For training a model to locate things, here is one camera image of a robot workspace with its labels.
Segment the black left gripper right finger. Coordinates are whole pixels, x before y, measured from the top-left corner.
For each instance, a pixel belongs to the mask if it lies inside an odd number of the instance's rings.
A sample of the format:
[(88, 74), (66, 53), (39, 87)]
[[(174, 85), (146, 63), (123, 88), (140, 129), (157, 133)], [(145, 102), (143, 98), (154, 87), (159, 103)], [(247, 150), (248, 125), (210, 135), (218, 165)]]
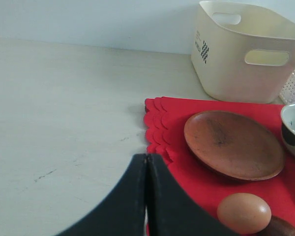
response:
[(158, 154), (147, 155), (146, 206), (149, 236), (236, 235), (186, 194)]

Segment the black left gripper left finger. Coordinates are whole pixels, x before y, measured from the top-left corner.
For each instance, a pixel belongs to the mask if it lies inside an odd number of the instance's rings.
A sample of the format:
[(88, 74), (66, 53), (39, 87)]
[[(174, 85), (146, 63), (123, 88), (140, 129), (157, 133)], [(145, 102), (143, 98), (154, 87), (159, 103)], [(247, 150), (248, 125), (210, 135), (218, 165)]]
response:
[(60, 236), (142, 236), (147, 155), (135, 154), (105, 199)]

